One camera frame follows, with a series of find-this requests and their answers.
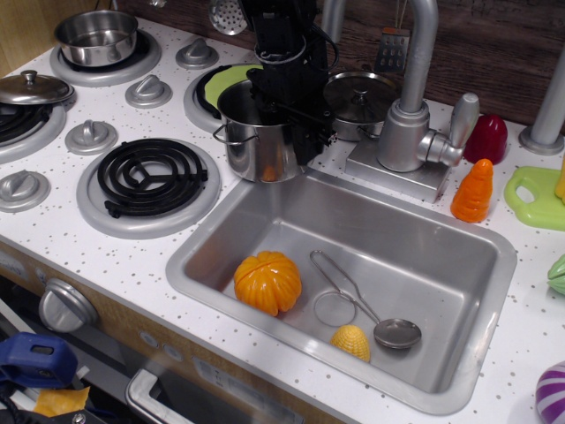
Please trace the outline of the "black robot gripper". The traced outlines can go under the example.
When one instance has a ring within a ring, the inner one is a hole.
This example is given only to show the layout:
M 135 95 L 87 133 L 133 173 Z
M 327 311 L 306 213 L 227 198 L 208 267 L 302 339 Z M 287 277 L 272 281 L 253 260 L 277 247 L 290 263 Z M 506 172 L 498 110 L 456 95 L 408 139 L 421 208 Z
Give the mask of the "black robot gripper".
M 258 34 L 254 53 L 263 68 L 247 77 L 260 124 L 290 124 L 297 163 L 306 166 L 334 133 L 323 89 L 338 48 L 326 34 Z

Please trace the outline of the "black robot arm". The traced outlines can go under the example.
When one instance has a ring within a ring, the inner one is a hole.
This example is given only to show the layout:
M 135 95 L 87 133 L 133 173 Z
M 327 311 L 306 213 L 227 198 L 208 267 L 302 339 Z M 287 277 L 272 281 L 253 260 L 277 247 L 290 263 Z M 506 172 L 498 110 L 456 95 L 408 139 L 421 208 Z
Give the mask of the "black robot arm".
M 314 1 L 241 1 L 248 28 L 255 34 L 255 56 L 262 68 L 247 73 L 252 98 L 269 124 L 290 125 L 300 165 L 329 144 L 334 115 L 323 90 L 339 59 L 328 62 L 329 36 L 314 23 Z

